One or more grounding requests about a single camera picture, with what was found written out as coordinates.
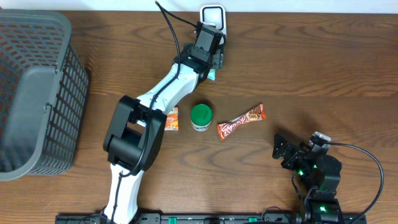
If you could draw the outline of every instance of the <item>wood grain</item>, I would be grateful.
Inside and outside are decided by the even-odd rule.
[[[159,12],[63,12],[90,73],[90,96],[71,170],[0,184],[0,223],[53,223],[60,213],[93,213],[108,202],[111,173],[102,143],[116,103],[152,88],[175,57]],[[178,13],[190,21],[198,14]],[[363,147],[382,163],[386,183],[368,223],[398,219],[398,15],[229,13],[224,69],[179,104],[180,130],[167,132],[146,172],[139,206],[165,213],[260,213],[297,209],[291,173],[272,155],[273,135],[314,131]],[[195,34],[172,21],[183,46]],[[220,142],[215,125],[198,133],[190,108],[207,101],[213,122],[264,103],[268,119]],[[361,212],[379,187],[375,163],[332,147],[343,163],[337,198]]]

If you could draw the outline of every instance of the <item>candy wrapper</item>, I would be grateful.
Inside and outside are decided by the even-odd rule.
[[[178,107],[173,108],[167,115],[165,131],[178,131]]]
[[[217,124],[217,131],[220,135],[220,139],[224,140],[229,134],[231,134],[235,129],[241,124],[247,124],[253,121],[261,121],[266,119],[267,116],[264,112],[264,105],[261,103],[255,108],[251,109],[244,115],[233,119],[227,123]]]

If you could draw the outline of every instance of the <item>gray plastic bin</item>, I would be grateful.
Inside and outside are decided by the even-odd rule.
[[[89,79],[70,36],[57,12],[0,10],[0,180],[72,165]]]

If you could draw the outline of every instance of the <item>white background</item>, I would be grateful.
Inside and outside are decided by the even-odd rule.
[[[159,0],[169,11],[221,4],[229,12],[398,13],[398,0]],[[0,0],[4,9],[158,11],[154,0]]]

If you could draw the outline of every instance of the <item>green lid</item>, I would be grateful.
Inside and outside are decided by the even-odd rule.
[[[197,126],[205,126],[213,119],[210,107],[204,104],[196,105],[191,110],[191,121]]]

